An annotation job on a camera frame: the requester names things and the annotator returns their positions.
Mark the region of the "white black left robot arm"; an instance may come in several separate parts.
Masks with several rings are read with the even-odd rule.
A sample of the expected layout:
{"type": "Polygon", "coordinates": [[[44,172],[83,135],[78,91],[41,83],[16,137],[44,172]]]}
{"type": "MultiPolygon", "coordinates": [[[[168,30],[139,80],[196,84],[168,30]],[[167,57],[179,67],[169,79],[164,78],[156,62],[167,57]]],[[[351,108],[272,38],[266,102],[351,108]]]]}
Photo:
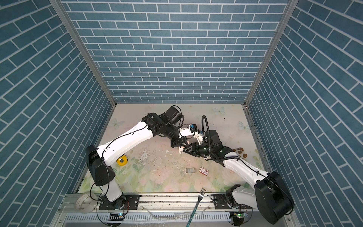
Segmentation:
{"type": "Polygon", "coordinates": [[[132,129],[110,142],[98,147],[90,145],[85,149],[87,167],[94,183],[109,202],[124,200],[112,164],[135,146],[155,136],[168,138],[172,148],[187,145],[187,139],[180,132],[183,119],[181,110],[171,106],[160,115],[147,114],[132,129]]]}

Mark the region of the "red white staple box sleeve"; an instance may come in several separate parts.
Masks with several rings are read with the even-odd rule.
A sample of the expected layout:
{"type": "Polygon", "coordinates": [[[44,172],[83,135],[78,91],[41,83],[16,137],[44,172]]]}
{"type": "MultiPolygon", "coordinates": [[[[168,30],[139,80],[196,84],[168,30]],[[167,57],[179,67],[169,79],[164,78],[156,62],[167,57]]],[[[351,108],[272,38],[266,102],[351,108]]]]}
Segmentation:
{"type": "Polygon", "coordinates": [[[206,169],[206,168],[204,168],[204,167],[200,167],[199,172],[200,172],[201,174],[203,174],[203,175],[207,176],[207,175],[208,175],[208,173],[209,173],[209,170],[208,170],[208,169],[206,169]]]}

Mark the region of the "white staple box tray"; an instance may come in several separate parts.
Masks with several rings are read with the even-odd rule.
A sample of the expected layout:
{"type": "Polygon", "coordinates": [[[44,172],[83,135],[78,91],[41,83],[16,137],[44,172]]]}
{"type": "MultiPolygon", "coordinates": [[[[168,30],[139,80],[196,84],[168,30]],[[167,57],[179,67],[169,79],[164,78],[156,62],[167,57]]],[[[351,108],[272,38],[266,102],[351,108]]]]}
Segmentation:
{"type": "Polygon", "coordinates": [[[186,173],[186,174],[193,174],[193,173],[196,173],[196,168],[194,168],[194,167],[188,167],[188,168],[185,168],[185,173],[186,173]]]}

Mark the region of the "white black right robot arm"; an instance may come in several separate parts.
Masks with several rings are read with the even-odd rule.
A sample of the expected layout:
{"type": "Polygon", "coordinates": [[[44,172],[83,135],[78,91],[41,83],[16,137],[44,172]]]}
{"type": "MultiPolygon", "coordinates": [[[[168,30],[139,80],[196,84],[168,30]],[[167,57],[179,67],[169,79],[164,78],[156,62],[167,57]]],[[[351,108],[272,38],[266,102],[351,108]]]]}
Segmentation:
{"type": "Polygon", "coordinates": [[[253,166],[233,149],[223,145],[218,133],[210,130],[206,116],[202,116],[201,130],[191,124],[179,132],[181,138],[192,136],[196,139],[196,142],[185,145],[183,152],[219,163],[253,188],[253,192],[246,191],[240,184],[229,188],[222,201],[230,208],[237,209],[243,205],[255,208],[270,224],[276,224],[283,216],[292,213],[295,203],[282,177],[277,172],[268,173],[253,166]]]}

